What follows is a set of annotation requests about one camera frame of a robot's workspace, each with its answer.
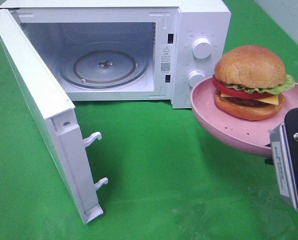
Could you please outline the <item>burger with lettuce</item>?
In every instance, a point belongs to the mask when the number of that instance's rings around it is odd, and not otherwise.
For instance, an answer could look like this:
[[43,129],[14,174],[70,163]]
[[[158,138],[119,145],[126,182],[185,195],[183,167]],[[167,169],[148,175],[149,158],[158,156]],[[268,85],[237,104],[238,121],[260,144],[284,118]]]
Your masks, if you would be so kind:
[[239,119],[262,121],[282,109],[283,92],[296,82],[275,53],[258,45],[242,45],[218,61],[212,84],[220,110]]

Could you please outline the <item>pink speckled plate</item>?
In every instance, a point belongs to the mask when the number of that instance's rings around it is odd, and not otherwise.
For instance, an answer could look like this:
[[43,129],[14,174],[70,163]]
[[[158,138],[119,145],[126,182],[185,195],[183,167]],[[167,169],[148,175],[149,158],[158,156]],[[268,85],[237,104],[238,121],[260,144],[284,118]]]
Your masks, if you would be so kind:
[[283,92],[285,103],[282,109],[275,116],[260,121],[239,119],[218,109],[214,102],[215,90],[212,79],[209,78],[198,83],[191,91],[193,114],[200,125],[230,147],[270,158],[270,131],[284,121],[288,111],[298,108],[298,83],[294,88]]

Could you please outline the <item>white microwave knob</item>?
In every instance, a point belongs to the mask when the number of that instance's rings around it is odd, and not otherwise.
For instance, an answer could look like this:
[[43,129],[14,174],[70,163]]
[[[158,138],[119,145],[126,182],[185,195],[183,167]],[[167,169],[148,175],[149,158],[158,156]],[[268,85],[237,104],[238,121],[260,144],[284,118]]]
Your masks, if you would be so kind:
[[206,37],[197,38],[191,47],[193,56],[197,59],[205,59],[212,52],[212,44]]
[[188,75],[188,84],[191,88],[206,79],[205,74],[200,70],[194,70]]

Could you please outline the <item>white microwave door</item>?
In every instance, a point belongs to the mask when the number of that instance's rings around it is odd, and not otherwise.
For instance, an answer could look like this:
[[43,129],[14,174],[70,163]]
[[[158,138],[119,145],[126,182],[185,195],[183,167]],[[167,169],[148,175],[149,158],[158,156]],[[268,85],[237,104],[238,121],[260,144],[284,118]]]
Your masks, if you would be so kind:
[[103,214],[86,148],[101,140],[99,131],[83,138],[75,105],[64,92],[7,9],[0,9],[0,41],[24,100],[84,224]]

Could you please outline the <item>clear tape patch right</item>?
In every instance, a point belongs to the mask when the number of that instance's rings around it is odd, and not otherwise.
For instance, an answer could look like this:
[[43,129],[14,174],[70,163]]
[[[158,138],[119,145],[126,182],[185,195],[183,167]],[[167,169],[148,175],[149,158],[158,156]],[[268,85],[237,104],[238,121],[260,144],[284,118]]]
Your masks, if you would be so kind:
[[290,240],[296,227],[279,194],[278,186],[265,185],[248,188],[256,208],[261,231],[266,240]]

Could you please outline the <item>clear tape patch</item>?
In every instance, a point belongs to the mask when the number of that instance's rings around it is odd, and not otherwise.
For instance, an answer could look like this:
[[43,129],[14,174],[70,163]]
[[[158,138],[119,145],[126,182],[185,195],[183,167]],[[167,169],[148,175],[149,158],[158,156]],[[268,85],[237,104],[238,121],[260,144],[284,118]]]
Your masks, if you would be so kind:
[[278,186],[265,185],[248,188],[256,208],[261,231],[266,240],[290,240],[296,227],[279,194]]
[[213,240],[210,216],[202,202],[189,202],[172,209],[179,240]]

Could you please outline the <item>clear tape patch front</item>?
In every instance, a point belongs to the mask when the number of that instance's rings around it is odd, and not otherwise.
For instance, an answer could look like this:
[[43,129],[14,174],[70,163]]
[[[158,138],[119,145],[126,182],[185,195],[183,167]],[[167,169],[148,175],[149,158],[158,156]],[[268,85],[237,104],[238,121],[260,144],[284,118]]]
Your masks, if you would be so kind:
[[202,202],[189,202],[172,209],[179,240],[213,240],[210,216]]

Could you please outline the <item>white microwave oven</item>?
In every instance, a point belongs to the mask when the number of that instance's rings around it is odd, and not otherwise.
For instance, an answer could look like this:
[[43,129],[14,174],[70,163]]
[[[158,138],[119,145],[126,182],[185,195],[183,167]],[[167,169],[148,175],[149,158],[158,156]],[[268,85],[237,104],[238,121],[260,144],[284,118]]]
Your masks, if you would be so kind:
[[[231,12],[221,0],[7,0],[8,10],[72,101],[167,100],[189,108],[188,77],[205,79],[223,54]],[[211,42],[211,54],[194,57],[192,43]],[[121,42],[153,49],[146,72],[128,84],[90,89],[75,86],[58,70],[63,50],[96,42]]]

